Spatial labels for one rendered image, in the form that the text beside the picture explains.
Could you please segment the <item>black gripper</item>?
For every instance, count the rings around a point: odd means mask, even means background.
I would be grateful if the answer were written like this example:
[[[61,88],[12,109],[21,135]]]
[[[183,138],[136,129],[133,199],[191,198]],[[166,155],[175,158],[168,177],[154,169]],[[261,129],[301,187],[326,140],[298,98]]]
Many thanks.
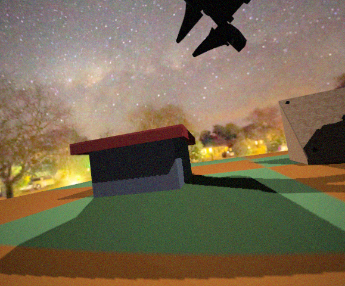
[[[218,25],[211,28],[208,37],[192,53],[193,57],[203,54],[219,46],[229,46],[240,52],[246,46],[246,38],[231,23],[232,15],[243,3],[248,4],[251,0],[184,0],[186,2],[185,15],[181,29],[177,37],[177,43],[183,40],[188,32],[197,24],[203,16],[203,9],[210,18]],[[212,6],[212,8],[211,8]],[[214,8],[214,9],[213,9]],[[219,16],[218,16],[219,15]],[[221,19],[220,19],[221,18]],[[228,21],[228,22],[227,22]]]

